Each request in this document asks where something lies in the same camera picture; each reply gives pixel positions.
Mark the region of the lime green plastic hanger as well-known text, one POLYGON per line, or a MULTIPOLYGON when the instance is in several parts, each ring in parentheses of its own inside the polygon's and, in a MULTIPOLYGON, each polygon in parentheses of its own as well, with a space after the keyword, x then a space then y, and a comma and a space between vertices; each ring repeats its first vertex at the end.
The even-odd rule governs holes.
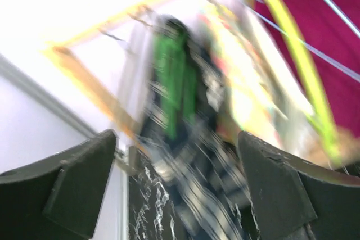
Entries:
POLYGON ((284 31, 283 37, 318 117, 318 122, 314 124, 320 131, 325 153, 334 164, 339 165, 341 156, 334 117, 312 56, 302 43, 301 31, 283 0, 265 2, 277 25, 284 31))

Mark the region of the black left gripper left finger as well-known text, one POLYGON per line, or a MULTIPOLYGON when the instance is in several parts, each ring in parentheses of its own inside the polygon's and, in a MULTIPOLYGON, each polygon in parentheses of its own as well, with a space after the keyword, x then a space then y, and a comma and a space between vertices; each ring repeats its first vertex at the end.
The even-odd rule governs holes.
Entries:
POLYGON ((1 239, 91 239, 116 148, 113 130, 1 174, 1 239))

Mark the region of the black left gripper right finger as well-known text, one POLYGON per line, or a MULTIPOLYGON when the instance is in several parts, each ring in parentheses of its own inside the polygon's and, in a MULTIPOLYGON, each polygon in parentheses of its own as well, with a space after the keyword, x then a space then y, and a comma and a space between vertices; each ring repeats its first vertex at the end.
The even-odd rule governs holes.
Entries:
POLYGON ((359 239, 359 178, 325 169, 248 132, 238 152, 261 239, 359 239))

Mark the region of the navy plaid skirt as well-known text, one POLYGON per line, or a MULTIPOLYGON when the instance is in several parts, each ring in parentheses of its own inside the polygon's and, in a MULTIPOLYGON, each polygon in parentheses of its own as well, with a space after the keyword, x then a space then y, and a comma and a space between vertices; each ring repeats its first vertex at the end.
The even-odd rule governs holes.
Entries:
POLYGON ((196 107, 193 122, 178 119, 176 136, 166 133, 167 116, 160 108, 163 86, 155 72, 155 39, 148 80, 148 99, 139 141, 173 201, 191 239, 248 239, 241 209, 250 205, 247 185, 235 147, 217 134, 218 109, 223 101, 221 72, 208 52, 189 32, 187 52, 196 67, 196 107))

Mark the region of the floral pastel skirt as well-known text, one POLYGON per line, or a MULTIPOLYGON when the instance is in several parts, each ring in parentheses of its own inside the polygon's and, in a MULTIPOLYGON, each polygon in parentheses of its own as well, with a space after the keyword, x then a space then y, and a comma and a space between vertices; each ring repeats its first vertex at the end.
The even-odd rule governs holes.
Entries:
POLYGON ((211 59, 220 69, 226 105, 237 126, 279 147, 295 140, 297 125, 314 109, 296 82, 274 42, 249 11, 254 23, 251 44, 237 27, 236 16, 216 0, 206 0, 201 19, 208 35, 211 59))

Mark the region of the green velvet hanger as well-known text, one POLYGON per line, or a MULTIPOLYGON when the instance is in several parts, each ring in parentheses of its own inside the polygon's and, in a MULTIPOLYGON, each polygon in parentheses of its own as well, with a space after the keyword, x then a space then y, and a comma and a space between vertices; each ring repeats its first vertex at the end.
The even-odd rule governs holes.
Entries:
POLYGON ((196 67, 187 50, 189 32, 176 18, 162 17, 155 39, 155 72, 163 86, 160 108, 167 116, 167 135, 176 136, 178 119, 193 122, 196 107, 196 67))

